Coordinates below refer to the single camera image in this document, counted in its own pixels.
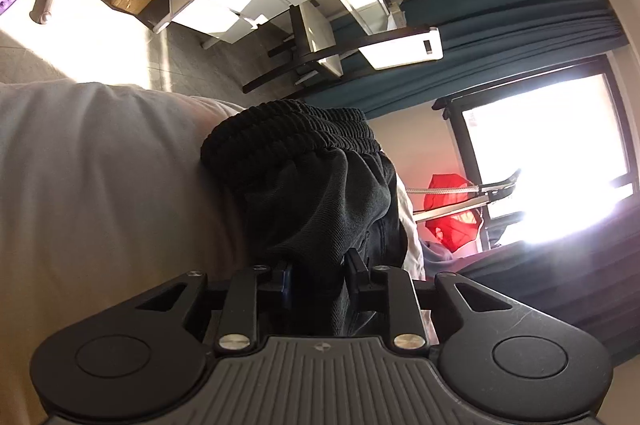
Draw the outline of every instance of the red umbrella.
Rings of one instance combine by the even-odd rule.
[[[473,186],[473,183],[458,174],[434,174],[429,188],[460,188]],[[453,194],[427,194],[424,196],[424,209],[432,210],[466,201],[475,197],[473,193],[456,192]],[[482,213],[479,208],[445,215],[425,222],[425,226],[433,233],[449,251],[456,251],[461,246],[474,241],[482,227]]]

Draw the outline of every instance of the window frame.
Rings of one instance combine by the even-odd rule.
[[[495,80],[487,84],[472,87],[458,93],[438,98],[433,109],[443,109],[443,118],[448,119],[458,144],[458,151],[462,159],[466,177],[476,185],[482,180],[480,169],[476,159],[471,138],[469,136],[463,113],[470,109],[494,103],[510,96],[516,96],[524,92],[529,92],[547,85],[579,80],[595,74],[602,74],[609,90],[613,109],[618,122],[618,131],[622,137],[622,147],[625,153],[626,174],[612,180],[613,186],[632,185],[633,192],[640,190],[638,182],[638,162],[636,161],[636,151],[632,138],[631,127],[626,116],[625,106],[620,94],[620,88],[613,74],[606,55],[597,55],[581,60],[574,60],[557,66],[537,69],[533,72],[523,72],[515,74],[501,80]],[[482,249],[490,249],[488,230],[491,228],[502,228],[517,223],[524,218],[524,212],[514,212],[500,217],[491,218],[487,206],[482,208],[482,218],[484,225],[480,231]]]

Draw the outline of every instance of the white rope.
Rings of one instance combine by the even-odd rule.
[[[406,188],[407,194],[464,194],[465,192],[479,192],[477,185],[460,186],[459,188]]]

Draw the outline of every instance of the white bedsheet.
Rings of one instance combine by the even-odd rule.
[[[240,108],[133,87],[0,85],[0,423],[44,413],[28,373],[53,332],[191,269],[246,264],[200,145]],[[412,208],[404,267],[424,279]]]

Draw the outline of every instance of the wall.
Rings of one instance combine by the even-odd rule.
[[[629,40],[629,45],[609,53],[625,110],[634,133],[640,162],[640,0],[609,0]]]
[[[465,175],[458,145],[442,111],[433,110],[432,103],[423,103],[369,120],[383,150],[396,167],[405,186],[427,188],[432,174]],[[415,210],[422,208],[423,194],[409,196]],[[418,225],[421,238],[434,241],[424,224]],[[476,252],[469,243],[456,255]]]
[[[640,416],[640,356],[613,370],[613,382],[598,413],[605,425],[637,425]]]

